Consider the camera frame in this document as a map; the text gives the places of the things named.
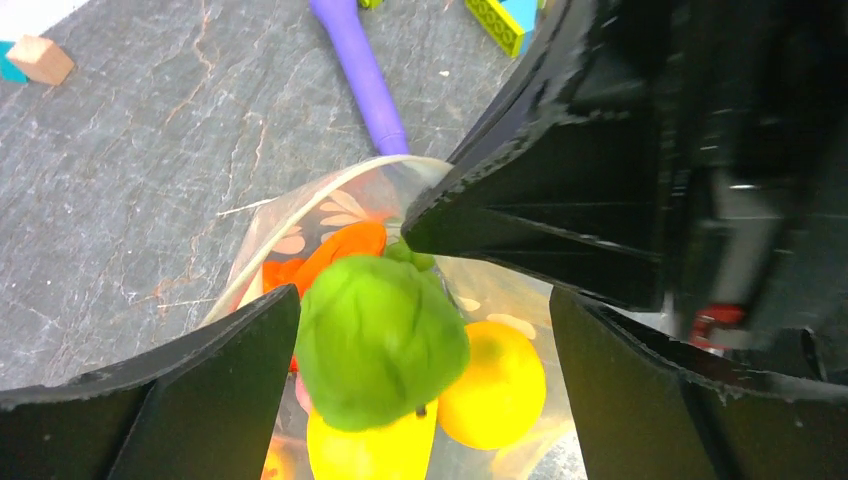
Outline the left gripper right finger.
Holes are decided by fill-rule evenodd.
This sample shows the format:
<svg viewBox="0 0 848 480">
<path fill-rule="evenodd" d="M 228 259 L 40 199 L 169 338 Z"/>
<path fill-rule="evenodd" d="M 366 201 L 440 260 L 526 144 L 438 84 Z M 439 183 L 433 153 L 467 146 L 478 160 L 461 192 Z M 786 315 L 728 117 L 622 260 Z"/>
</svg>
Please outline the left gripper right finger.
<svg viewBox="0 0 848 480">
<path fill-rule="evenodd" d="M 844 386 L 752 370 L 556 288 L 553 332 L 591 479 L 843 479 Z"/>
</svg>

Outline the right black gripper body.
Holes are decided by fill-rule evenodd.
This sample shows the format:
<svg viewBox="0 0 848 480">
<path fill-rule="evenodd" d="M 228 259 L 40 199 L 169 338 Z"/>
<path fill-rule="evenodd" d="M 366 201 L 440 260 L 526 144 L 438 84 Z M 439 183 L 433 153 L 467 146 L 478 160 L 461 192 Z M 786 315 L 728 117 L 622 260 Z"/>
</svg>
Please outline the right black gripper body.
<svg viewBox="0 0 848 480">
<path fill-rule="evenodd" d="M 673 335 L 847 380 L 847 5 L 676 1 Z"/>
</svg>

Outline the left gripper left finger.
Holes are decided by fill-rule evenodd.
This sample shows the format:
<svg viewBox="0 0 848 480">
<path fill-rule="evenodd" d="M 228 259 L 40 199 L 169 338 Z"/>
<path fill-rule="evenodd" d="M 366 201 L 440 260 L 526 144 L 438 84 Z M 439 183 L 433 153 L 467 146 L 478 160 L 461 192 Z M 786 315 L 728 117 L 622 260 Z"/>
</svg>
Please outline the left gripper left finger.
<svg viewBox="0 0 848 480">
<path fill-rule="evenodd" d="M 131 359 L 1 395 L 5 479 L 257 479 L 299 319 L 291 286 Z"/>
</svg>

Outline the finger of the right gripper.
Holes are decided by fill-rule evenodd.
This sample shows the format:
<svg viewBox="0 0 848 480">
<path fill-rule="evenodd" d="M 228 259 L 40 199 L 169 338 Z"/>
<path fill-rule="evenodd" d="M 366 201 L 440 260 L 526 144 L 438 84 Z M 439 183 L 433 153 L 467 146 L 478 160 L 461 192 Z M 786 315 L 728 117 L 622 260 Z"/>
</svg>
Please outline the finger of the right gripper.
<svg viewBox="0 0 848 480">
<path fill-rule="evenodd" d="M 410 206 L 410 247 L 658 310 L 652 86 L 669 46 L 666 1 L 557 2 L 449 173 Z"/>
</svg>

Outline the yellow toy lemon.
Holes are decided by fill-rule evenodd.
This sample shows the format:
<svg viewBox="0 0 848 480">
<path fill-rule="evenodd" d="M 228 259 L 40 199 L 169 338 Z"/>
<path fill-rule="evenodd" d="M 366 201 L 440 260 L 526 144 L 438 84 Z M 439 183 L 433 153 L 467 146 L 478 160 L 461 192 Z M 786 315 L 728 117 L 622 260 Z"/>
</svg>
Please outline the yellow toy lemon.
<svg viewBox="0 0 848 480">
<path fill-rule="evenodd" d="M 479 321 L 465 327 L 470 362 L 439 398 L 438 422 L 453 440 L 495 450 L 517 442 L 546 402 L 546 375 L 530 340 L 519 330 Z"/>
</svg>

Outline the green toy pepper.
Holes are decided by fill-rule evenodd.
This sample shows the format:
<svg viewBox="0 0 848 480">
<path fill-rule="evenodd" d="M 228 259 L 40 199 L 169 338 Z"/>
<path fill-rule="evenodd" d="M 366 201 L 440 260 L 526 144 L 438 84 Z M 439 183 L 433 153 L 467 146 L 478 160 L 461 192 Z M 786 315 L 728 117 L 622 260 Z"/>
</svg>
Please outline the green toy pepper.
<svg viewBox="0 0 848 480">
<path fill-rule="evenodd" d="M 349 256 L 305 293 L 294 355 L 331 427 L 388 425 L 436 399 L 470 360 L 465 321 L 413 265 Z"/>
</svg>

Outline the clear zip top bag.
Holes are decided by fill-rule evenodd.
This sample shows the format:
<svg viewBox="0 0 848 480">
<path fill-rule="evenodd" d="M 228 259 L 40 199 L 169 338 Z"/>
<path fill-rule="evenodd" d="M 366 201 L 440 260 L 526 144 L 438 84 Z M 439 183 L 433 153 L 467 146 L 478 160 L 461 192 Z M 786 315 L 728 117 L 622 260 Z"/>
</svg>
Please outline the clear zip top bag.
<svg viewBox="0 0 848 480">
<path fill-rule="evenodd" d="M 224 291 L 206 316 L 213 323 L 263 294 L 267 260 L 307 259 L 337 230 L 360 221 L 382 224 L 391 241 L 416 197 L 449 170 L 441 160 L 394 155 L 331 173 L 256 210 Z M 497 321 L 526 335 L 545 369 L 547 396 L 535 425 L 498 450 L 470 449 L 437 426 L 425 479 L 582 479 L 586 475 L 551 328 L 551 286 L 476 260 L 436 259 L 443 288 L 469 321 Z M 266 458 L 267 479 L 315 479 L 307 449 L 308 418 L 288 381 Z"/>
</svg>

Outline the yellow toy mango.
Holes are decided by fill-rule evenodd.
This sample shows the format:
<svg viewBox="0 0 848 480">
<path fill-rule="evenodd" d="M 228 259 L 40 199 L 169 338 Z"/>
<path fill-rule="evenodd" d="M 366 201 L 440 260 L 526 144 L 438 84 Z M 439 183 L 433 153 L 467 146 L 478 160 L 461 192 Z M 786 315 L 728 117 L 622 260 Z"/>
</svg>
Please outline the yellow toy mango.
<svg viewBox="0 0 848 480">
<path fill-rule="evenodd" d="M 436 431 L 439 402 L 394 423 L 343 432 L 315 411 L 307 423 L 307 449 L 316 480 L 424 480 Z"/>
</svg>

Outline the red orange toy chili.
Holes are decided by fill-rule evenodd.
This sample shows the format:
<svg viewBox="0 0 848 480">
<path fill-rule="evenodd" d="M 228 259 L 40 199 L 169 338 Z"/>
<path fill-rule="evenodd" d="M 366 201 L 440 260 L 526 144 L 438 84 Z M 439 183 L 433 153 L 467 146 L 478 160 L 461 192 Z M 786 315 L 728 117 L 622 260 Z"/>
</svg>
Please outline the red orange toy chili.
<svg viewBox="0 0 848 480">
<path fill-rule="evenodd" d="M 377 222 L 359 222 L 338 230 L 297 271 L 293 284 L 300 312 L 293 354 L 303 354 L 310 380 L 341 378 L 379 357 L 382 340 L 376 333 L 381 309 L 389 295 L 379 293 L 390 272 L 383 258 L 388 234 Z"/>
</svg>

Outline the orange toy pumpkin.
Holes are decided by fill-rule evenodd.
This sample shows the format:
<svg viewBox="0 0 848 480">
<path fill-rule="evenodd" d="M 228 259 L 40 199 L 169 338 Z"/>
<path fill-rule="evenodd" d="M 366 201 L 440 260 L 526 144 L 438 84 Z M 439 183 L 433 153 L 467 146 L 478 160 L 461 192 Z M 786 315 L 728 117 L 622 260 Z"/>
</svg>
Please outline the orange toy pumpkin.
<svg viewBox="0 0 848 480">
<path fill-rule="evenodd" d="M 293 282 L 293 279 L 305 263 L 302 258 L 292 258 L 286 261 L 267 260 L 262 264 L 262 286 L 263 293 Z"/>
</svg>

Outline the green toy grapes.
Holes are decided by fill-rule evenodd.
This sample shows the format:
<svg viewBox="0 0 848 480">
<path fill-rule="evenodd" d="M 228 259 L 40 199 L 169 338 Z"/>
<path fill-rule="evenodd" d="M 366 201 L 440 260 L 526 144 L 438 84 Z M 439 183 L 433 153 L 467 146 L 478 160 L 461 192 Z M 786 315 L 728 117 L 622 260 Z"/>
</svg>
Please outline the green toy grapes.
<svg viewBox="0 0 848 480">
<path fill-rule="evenodd" d="M 436 264 L 432 255 L 412 250 L 402 237 L 388 244 L 383 256 L 398 262 L 409 263 L 419 272 L 431 271 Z"/>
</svg>

